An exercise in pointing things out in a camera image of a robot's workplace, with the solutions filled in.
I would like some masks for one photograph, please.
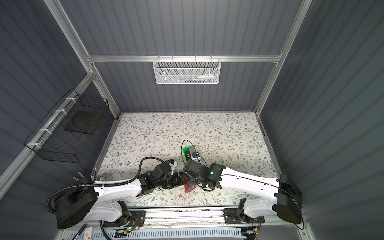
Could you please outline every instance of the robotic arm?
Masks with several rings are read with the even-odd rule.
[[[173,172],[176,164],[172,159],[162,161],[155,170],[141,175],[138,173],[131,181],[101,182],[83,177],[78,181],[80,184],[60,189],[51,195],[47,200],[47,209],[56,215],[59,229],[69,228],[81,221],[94,220],[125,226],[130,217],[125,203],[105,201],[149,194],[156,187],[165,190],[181,186],[186,182],[183,177],[187,176],[190,185],[197,184],[205,191],[213,191],[216,187],[237,189],[261,197],[240,200],[235,217],[243,222],[251,223],[258,216],[277,214],[287,222],[301,223],[301,192],[285,175],[281,175],[280,179],[263,178],[237,172],[219,164],[206,167],[194,160],[189,160],[182,172]],[[50,205],[53,198],[55,210]]]

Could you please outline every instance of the floral pattern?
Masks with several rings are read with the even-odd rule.
[[[198,145],[209,166],[223,164],[233,170],[261,177],[276,177],[256,117],[253,113],[125,113],[100,168],[107,180],[132,178],[143,157],[178,162],[183,168],[180,145],[188,139]],[[183,147],[190,146],[185,142]],[[153,170],[156,160],[145,160],[141,173]],[[237,205],[241,198],[257,196],[234,189],[205,192],[199,187],[185,193],[184,186],[155,189],[141,197],[124,198],[127,205]]]

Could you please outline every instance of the white mesh basket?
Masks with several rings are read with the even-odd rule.
[[[217,84],[221,62],[217,61],[153,61],[158,84]]]

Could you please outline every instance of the gray wall panel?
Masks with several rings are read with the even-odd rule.
[[[383,12],[314,1],[261,114],[318,239],[382,238]]]
[[[253,110],[273,63],[222,63],[219,84],[157,84],[151,63],[96,63],[122,112]]]
[[[91,55],[278,54],[299,3],[62,1]]]
[[[24,148],[28,135],[86,72],[43,1],[1,0],[0,16],[2,173]],[[93,84],[84,94],[100,97]],[[73,184],[78,171],[91,173],[113,121],[109,113],[93,138],[87,160],[80,164],[37,156],[31,160],[0,200],[1,239],[54,238],[56,219],[45,209],[46,199]]]

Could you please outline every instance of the black panel in basket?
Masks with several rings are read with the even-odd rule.
[[[80,163],[108,111],[106,99],[76,95],[42,130],[38,145],[25,145],[44,160]]]

